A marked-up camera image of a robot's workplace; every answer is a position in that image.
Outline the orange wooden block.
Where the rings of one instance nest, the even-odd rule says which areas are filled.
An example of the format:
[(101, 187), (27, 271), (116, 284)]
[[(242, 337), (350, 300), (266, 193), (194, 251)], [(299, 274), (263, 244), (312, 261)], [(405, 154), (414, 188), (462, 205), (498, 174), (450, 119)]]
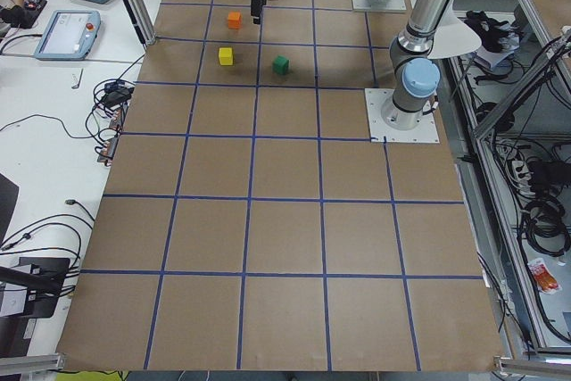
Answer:
[(238, 30), (242, 28), (242, 14), (238, 11), (231, 11), (227, 16), (227, 25), (229, 29)]

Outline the yellow wooden block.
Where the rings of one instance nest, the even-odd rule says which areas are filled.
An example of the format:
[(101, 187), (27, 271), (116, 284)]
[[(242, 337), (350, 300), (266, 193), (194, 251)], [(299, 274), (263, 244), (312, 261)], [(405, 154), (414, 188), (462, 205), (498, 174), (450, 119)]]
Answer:
[(219, 64), (221, 66), (232, 66), (234, 64), (234, 50), (232, 47), (222, 46), (218, 51)]

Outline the green wooden block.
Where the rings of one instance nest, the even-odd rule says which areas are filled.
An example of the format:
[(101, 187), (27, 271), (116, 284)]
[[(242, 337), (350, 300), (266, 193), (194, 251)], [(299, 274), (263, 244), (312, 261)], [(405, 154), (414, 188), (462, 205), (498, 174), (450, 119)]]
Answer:
[(280, 76), (285, 76), (289, 71), (290, 60), (283, 56), (277, 55), (272, 62), (272, 71)]

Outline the allen key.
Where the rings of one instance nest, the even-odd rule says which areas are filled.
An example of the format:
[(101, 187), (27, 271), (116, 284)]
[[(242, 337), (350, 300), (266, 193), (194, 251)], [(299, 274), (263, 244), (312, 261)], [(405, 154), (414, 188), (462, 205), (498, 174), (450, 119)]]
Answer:
[(74, 73), (72, 75), (72, 80), (73, 83), (71, 85), (71, 89), (76, 90), (79, 89), (81, 86), (81, 82), (82, 82), (82, 78), (83, 78), (83, 74), (84, 74), (84, 69), (81, 68), (77, 73)]

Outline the near teach pendant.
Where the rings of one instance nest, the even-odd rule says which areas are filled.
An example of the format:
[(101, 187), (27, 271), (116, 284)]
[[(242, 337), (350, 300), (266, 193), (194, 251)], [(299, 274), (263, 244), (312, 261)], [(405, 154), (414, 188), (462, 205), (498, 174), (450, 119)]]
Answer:
[(98, 11), (56, 10), (38, 42), (34, 57), (41, 61), (84, 60), (100, 27)]

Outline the black monitor stand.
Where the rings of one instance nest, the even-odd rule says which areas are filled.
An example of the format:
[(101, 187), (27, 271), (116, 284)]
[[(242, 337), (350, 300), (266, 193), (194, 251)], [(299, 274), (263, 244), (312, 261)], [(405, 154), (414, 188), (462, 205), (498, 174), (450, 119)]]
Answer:
[(1, 267), (1, 317), (51, 318), (69, 267), (69, 258), (58, 257), (20, 257), (17, 265)]

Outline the red snack packet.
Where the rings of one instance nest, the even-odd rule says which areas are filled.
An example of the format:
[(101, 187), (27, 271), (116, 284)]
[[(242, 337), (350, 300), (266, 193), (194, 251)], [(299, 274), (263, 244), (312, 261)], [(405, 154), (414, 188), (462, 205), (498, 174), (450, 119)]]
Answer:
[(543, 258), (535, 258), (527, 263), (538, 290), (545, 294), (555, 294), (560, 290), (559, 282), (548, 270)]

